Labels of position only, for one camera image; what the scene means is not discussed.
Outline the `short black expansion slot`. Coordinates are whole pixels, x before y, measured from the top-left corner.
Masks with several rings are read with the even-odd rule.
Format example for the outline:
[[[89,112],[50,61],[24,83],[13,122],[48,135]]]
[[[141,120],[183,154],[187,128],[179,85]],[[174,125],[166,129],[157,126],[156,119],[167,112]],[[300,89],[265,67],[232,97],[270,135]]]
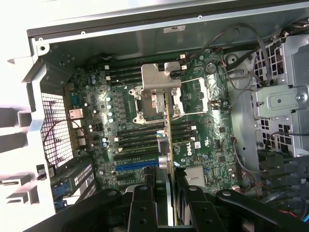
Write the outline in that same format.
[[[126,174],[120,174],[116,176],[117,181],[139,181],[143,179],[144,179],[144,175],[137,174],[137,173],[126,173]]]

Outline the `silver chipset heatsink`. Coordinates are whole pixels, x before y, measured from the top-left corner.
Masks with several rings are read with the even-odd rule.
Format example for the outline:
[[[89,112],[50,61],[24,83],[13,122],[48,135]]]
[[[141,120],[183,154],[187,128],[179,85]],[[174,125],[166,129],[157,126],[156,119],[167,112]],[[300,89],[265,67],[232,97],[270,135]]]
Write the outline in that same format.
[[[205,187],[207,179],[204,175],[202,166],[190,167],[184,170],[186,173],[186,180],[191,186]]]

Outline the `blue expansion slot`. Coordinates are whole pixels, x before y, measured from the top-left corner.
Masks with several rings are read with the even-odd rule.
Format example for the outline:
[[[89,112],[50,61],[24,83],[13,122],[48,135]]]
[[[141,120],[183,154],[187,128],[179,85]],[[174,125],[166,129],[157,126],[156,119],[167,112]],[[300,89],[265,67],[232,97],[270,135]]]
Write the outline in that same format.
[[[144,167],[153,167],[153,166],[158,166],[158,161],[119,165],[119,166],[115,166],[114,170],[116,172],[132,171],[132,170],[137,170],[137,169],[141,169]]]

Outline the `long black expansion slot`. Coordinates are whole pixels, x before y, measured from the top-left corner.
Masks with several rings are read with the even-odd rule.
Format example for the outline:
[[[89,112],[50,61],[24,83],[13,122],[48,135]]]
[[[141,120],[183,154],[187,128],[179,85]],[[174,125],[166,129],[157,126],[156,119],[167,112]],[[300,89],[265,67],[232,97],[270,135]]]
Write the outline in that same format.
[[[145,156],[135,156],[129,158],[122,158],[122,159],[114,159],[115,165],[124,165],[124,164],[132,164],[132,163],[139,163],[139,162],[147,162],[147,161],[158,161],[158,155],[145,155]]]

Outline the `black RAM slot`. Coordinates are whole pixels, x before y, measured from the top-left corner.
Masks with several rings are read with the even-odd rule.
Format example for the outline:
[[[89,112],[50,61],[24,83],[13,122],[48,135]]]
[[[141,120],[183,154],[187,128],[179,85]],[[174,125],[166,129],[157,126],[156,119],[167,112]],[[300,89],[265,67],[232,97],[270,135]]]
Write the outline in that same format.
[[[171,132],[172,134],[176,135],[181,134],[181,133],[186,133],[186,132],[190,132],[196,129],[196,126],[189,126],[189,125],[185,125],[183,127],[172,127],[171,128]],[[144,128],[144,129],[140,129],[140,130],[127,130],[127,131],[119,131],[117,133],[117,137],[118,138],[125,138],[125,137],[134,137],[134,136],[139,136],[139,135],[152,135],[152,134],[156,134],[157,132],[159,133],[163,133],[163,132],[167,132],[167,130],[165,130],[164,128]]]
[[[164,64],[165,63],[150,63],[150,64],[157,64],[158,68],[163,68],[162,71],[164,71]],[[112,75],[129,75],[129,74],[140,74],[141,75],[141,67],[142,65],[138,66],[126,66],[126,67],[118,67],[117,69],[109,69],[105,70],[105,75],[112,76]],[[172,71],[172,73],[180,73],[185,74],[186,71],[184,70],[176,70]]]
[[[196,123],[191,120],[187,121],[172,121],[171,128],[173,130],[180,129],[180,128],[190,128],[191,126],[195,126]],[[160,123],[153,123],[148,125],[138,125],[138,124],[127,124],[122,125],[117,128],[119,132],[131,132],[131,131],[138,131],[138,130],[150,130],[150,129],[159,129],[162,130],[165,127],[164,122]]]
[[[185,139],[195,140],[196,138],[195,132],[187,132],[187,133],[176,133],[171,135],[171,139],[173,142],[184,141]],[[138,144],[138,143],[150,143],[157,142],[157,139],[168,138],[167,134],[164,133],[146,133],[146,134],[127,134],[127,135],[118,135],[113,140],[118,143],[119,146],[124,146],[126,144]]]
[[[136,58],[136,59],[127,59],[127,60],[118,60],[116,62],[112,62],[109,64],[104,65],[105,70],[110,70],[118,67],[127,67],[127,66],[134,66],[134,65],[142,65],[146,63],[164,63],[164,62],[170,62],[170,61],[178,61],[181,59],[185,59],[186,54],[180,54],[177,57],[145,57],[145,58]]]
[[[141,78],[117,78],[117,79],[112,79],[112,80],[107,80],[107,84],[110,86],[119,86],[119,81],[124,81],[126,83],[130,84],[138,84],[142,82],[142,77]]]
[[[170,73],[170,77],[171,78],[179,78],[179,77],[182,77],[182,76],[184,76],[185,74],[180,74],[180,73]],[[107,80],[112,80],[112,79],[117,79],[117,78],[141,78],[141,75],[140,74],[134,74],[134,73],[132,73],[132,74],[129,74],[129,75],[112,75],[112,76],[107,76],[107,75],[105,75],[106,76],[106,79]]]

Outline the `blue slot cover clip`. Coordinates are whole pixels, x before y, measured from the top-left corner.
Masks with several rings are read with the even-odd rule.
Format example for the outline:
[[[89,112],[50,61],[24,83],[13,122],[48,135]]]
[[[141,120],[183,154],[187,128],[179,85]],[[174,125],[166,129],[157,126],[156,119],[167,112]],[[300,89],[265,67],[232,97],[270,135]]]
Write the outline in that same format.
[[[67,190],[68,186],[66,184],[60,184],[53,187],[52,194],[56,212],[59,212],[67,207],[67,201],[63,199],[63,197],[67,195]]]

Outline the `green motherboard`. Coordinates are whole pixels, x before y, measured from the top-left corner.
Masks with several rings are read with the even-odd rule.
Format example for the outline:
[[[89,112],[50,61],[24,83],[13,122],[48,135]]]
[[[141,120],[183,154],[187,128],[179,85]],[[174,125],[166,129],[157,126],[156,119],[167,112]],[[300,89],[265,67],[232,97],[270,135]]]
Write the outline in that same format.
[[[177,57],[187,52],[155,55],[157,57]],[[174,167],[190,168],[202,166],[207,179],[206,192],[215,194],[222,189],[228,189],[237,182],[236,161],[233,155],[231,137],[233,135],[232,118],[229,111],[227,79],[222,68],[222,53],[205,52],[196,59],[187,61],[178,60],[180,70],[184,70],[185,76],[182,81],[199,74],[206,74],[204,68],[208,63],[214,63],[221,81],[227,90],[226,99],[220,106],[212,107],[209,113],[181,116],[172,121],[191,120],[196,123],[195,140],[185,139],[180,142],[172,142]],[[107,84],[104,65],[117,60],[99,63],[97,59],[88,64],[77,67],[68,83],[69,95],[78,95],[80,106],[71,109],[83,109],[84,117],[78,119],[75,130],[84,132],[86,146],[84,151],[89,152],[94,160],[96,182],[99,189],[113,188],[125,191],[134,184],[143,184],[139,181],[117,181],[116,176],[126,173],[144,175],[145,168],[116,172],[114,159],[129,158],[157,154],[159,156],[157,142],[126,144],[119,146],[114,142],[117,137],[117,128],[122,125],[136,124],[133,118],[137,116],[134,97],[129,93],[123,93],[119,86]]]

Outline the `CPU socket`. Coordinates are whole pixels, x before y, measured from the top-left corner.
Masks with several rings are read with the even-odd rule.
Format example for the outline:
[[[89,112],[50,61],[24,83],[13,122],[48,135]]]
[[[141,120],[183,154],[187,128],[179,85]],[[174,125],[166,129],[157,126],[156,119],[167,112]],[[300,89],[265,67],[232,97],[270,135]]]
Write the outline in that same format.
[[[137,116],[133,118],[133,123],[147,125],[163,122],[166,112],[169,112],[171,120],[176,120],[184,113],[180,88],[156,93],[137,86],[128,93],[134,97],[135,102]]]

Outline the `silver ethernet port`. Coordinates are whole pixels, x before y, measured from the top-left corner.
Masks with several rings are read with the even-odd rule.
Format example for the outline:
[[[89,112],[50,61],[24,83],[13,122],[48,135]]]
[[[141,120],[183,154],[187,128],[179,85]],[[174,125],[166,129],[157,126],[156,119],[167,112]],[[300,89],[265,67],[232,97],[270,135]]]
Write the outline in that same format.
[[[83,114],[82,108],[69,110],[69,120],[82,119],[83,117],[84,117],[84,114]]]

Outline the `open metal socket cover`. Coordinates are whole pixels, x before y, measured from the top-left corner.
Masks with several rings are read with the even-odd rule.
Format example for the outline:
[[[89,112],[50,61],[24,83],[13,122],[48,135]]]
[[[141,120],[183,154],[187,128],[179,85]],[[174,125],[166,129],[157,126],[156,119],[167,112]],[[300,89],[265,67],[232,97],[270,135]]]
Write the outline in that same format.
[[[218,74],[199,74],[182,81],[180,91],[183,104],[181,116],[209,113],[212,107],[220,106],[227,98],[227,90]]]

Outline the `silver metal drive cage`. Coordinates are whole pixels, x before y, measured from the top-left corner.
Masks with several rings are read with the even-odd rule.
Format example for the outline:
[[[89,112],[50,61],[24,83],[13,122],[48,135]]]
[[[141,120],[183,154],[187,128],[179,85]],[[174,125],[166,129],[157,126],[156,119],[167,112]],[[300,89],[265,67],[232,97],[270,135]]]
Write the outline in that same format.
[[[309,155],[309,35],[277,39],[266,50],[271,81],[252,95],[257,147]]]

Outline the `round coin cell battery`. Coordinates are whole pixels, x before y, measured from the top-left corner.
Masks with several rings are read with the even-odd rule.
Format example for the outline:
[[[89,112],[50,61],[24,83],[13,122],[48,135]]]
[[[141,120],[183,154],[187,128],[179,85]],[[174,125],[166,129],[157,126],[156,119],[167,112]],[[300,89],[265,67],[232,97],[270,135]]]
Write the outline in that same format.
[[[204,71],[205,71],[206,74],[212,75],[212,74],[217,72],[217,67],[214,63],[210,62],[210,63],[206,64]]]

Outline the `black open PC case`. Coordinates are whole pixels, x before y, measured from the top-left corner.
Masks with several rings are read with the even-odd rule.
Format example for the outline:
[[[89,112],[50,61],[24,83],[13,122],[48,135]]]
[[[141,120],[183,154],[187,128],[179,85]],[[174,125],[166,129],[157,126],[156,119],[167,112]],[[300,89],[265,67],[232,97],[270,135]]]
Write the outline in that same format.
[[[178,25],[185,30],[163,33]],[[309,35],[309,0],[0,0],[0,55],[30,50],[32,67],[21,80],[30,112],[18,122],[28,128],[23,143],[40,156],[34,174],[0,177],[0,185],[17,188],[7,203],[38,203],[36,186],[21,190],[32,180],[47,181],[53,206],[53,187],[66,184],[66,208],[104,190],[92,155],[77,148],[78,120],[69,120],[67,87],[77,67],[180,52],[190,61],[209,51],[223,55],[232,118],[237,182],[226,189],[309,224],[309,155],[259,149],[253,115],[256,85],[271,81],[266,46],[297,35]],[[155,232],[196,232],[176,182],[178,225],[168,225],[166,183],[153,168]],[[0,232],[23,232],[48,218],[0,213]]]

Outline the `white label sticker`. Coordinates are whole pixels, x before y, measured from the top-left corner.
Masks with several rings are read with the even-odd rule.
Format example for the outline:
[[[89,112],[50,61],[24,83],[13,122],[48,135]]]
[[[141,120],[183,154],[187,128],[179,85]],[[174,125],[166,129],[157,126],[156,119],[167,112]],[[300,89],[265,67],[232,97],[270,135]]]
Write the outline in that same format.
[[[163,33],[166,34],[166,33],[174,33],[174,32],[184,31],[185,28],[186,28],[186,25],[178,25],[178,26],[163,28]]]

